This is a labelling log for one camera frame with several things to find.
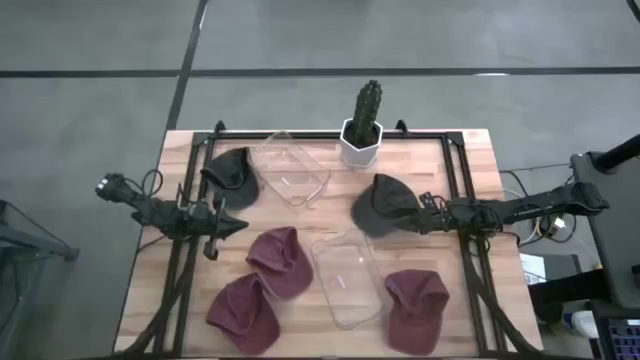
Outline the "dark grey equipment cabinet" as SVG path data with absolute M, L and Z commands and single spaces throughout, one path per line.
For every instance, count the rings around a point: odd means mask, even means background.
M 640 265 L 640 160 L 631 158 L 611 173 L 593 167 L 588 154 L 570 158 L 574 178 L 597 192 L 608 204 L 589 218 L 601 264 L 615 303 L 640 309 L 640 275 L 632 268 Z

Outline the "white hexagonal plant pot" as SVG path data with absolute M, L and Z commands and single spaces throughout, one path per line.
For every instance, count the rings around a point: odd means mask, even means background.
M 377 158 L 378 150 L 381 147 L 382 137 L 384 134 L 384 127 L 377 121 L 374 125 L 375 142 L 364 148 L 357 148 L 347 141 L 346 133 L 347 128 L 353 121 L 352 118 L 345 119 L 342 124 L 341 132 L 339 135 L 339 144 L 341 147 L 341 156 L 345 164 L 353 168 L 367 168 Z

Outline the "black metal rig frame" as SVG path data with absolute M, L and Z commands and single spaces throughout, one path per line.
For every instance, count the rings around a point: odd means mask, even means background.
M 375 173 L 386 173 L 407 184 L 413 191 L 429 191 L 444 197 L 476 195 L 481 199 L 503 197 L 489 134 L 484 129 L 461 131 L 388 130 L 375 162 L 366 169 L 346 166 L 341 157 L 339 134 L 333 130 L 295 130 L 292 138 L 314 164 L 329 173 L 325 187 L 310 187 L 301 178 L 294 191 L 305 197 L 300 205 L 287 203 L 272 188 L 263 187 L 257 202 L 238 212 L 248 227 L 218 243 L 219 256 L 204 256 L 204 243 L 173 244 L 153 228 L 142 232 L 143 250 L 134 261 L 115 353 L 138 358 L 136 339 L 149 325 L 169 288 L 179 279 L 185 291 L 171 307 L 158 335 L 144 354 L 168 359 L 232 358 L 233 344 L 205 321 L 206 312 L 217 293 L 230 281 L 249 272 L 245 257 L 251 243 L 263 231 L 286 225 L 296 227 L 305 249 L 317 241 L 337 238 L 353 228 L 350 209 L 357 195 Z M 270 348 L 273 358 L 355 358 L 388 357 L 391 350 L 383 342 L 379 318 L 368 318 L 375 305 L 373 289 L 362 285 L 339 301 L 341 314 L 357 320 L 353 329 L 339 328 L 324 295 L 322 282 L 329 274 L 345 271 L 349 278 L 361 278 L 360 265 L 349 265 L 349 256 L 358 247 L 341 246 L 327 256 L 324 269 L 316 271 L 313 282 L 301 296 L 275 302 L 281 335 Z M 500 334 L 498 324 L 479 298 L 471 297 L 464 277 L 461 240 L 452 232 L 425 236 L 402 235 L 375 245 L 371 254 L 381 273 L 405 268 L 437 271 L 450 291 L 444 326 L 435 355 L 462 358 L 477 356 L 482 348 L 494 348 Z

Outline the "grey metal cart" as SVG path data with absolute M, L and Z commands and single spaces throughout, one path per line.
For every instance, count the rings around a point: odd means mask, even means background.
M 33 235 L 9 224 L 6 213 L 16 212 L 46 234 Z M 41 261 L 60 257 L 74 262 L 80 250 L 69 246 L 14 204 L 0 199 L 0 360 L 10 360 L 21 318 L 36 292 Z

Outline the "clear plastic bin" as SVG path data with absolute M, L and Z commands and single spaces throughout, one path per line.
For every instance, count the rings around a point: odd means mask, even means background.
M 288 205 L 307 205 L 326 188 L 331 172 L 286 131 L 250 147 L 249 162 L 261 180 Z
M 364 233 L 351 229 L 318 240 L 311 256 L 338 329 L 355 329 L 385 312 L 381 274 Z

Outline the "green cactus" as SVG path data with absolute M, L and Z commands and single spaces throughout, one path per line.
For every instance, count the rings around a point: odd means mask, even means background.
M 379 131 L 375 122 L 382 93 L 377 80 L 367 82 L 358 93 L 354 115 L 345 132 L 347 141 L 358 149 L 374 145 L 378 140 Z

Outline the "black pole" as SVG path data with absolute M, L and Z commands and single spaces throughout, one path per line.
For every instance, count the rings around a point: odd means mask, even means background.
M 600 172 L 613 171 L 618 165 L 640 156 L 640 134 L 604 153 L 598 153 L 592 160 L 594 167 Z

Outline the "dark grey cap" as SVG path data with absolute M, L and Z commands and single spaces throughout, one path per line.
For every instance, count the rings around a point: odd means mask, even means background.
M 216 203 L 225 200 L 226 208 L 241 210 L 258 199 L 260 187 L 248 157 L 248 147 L 233 148 L 210 160 L 200 170 L 202 177 L 213 187 Z
M 371 238 L 381 238 L 396 230 L 419 233 L 421 206 L 406 184 L 377 173 L 353 203 L 351 217 L 355 226 Z

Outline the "white paper sheet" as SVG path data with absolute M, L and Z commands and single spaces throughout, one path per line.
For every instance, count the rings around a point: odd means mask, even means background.
M 535 285 L 547 281 L 545 261 L 542 256 L 521 253 L 520 260 L 525 281 L 528 285 Z

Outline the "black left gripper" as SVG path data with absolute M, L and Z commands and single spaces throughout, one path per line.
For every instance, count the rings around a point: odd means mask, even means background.
M 231 216 L 225 209 L 226 197 L 215 196 L 211 203 L 205 198 L 198 200 L 198 218 L 201 223 L 201 228 L 205 235 L 209 238 L 205 241 L 203 255 L 211 261 L 218 259 L 219 251 L 216 247 L 216 241 L 219 238 L 219 221 L 222 215 L 222 238 L 226 239 L 229 236 L 244 230 L 248 227 L 247 221 L 235 218 Z

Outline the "white plastic bottle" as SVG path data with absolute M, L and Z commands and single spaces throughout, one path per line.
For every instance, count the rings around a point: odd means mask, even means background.
M 595 317 L 590 310 L 566 312 L 563 314 L 563 321 L 571 331 L 584 338 L 599 338 Z

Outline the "black keyboard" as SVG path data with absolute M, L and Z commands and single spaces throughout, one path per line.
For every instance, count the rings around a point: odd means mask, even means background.
M 640 319 L 605 319 L 601 340 L 606 360 L 640 360 Z

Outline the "maroon cap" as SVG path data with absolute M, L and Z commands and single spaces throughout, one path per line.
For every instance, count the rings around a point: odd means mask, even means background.
M 205 321 L 246 355 L 262 355 L 281 334 L 278 319 L 256 273 L 228 283 L 214 298 Z
M 450 299 L 440 275 L 431 270 L 407 269 L 387 275 L 384 285 L 392 300 L 386 325 L 389 346 L 409 355 L 432 354 Z
M 313 281 L 313 267 L 295 227 L 261 233 L 249 248 L 246 262 L 256 270 L 266 289 L 281 300 L 299 296 Z

